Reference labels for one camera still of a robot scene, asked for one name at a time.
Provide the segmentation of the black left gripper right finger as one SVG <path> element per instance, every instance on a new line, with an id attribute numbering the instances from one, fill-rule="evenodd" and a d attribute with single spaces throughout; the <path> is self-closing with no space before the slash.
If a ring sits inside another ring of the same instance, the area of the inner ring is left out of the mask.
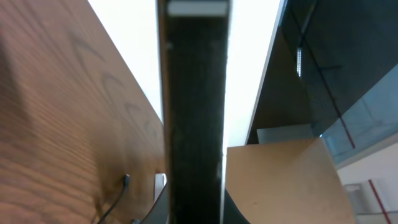
<path id="1" fill-rule="evenodd" d="M 223 224 L 250 224 L 226 189 L 224 190 Z"/>

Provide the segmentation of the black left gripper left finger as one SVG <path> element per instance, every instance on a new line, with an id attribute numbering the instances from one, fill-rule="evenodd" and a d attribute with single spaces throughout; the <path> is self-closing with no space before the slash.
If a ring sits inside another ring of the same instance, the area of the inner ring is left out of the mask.
<path id="1" fill-rule="evenodd" d="M 168 224 L 169 223 L 169 186 L 166 184 L 155 201 L 150 212 L 142 219 L 132 220 L 132 224 Z"/>

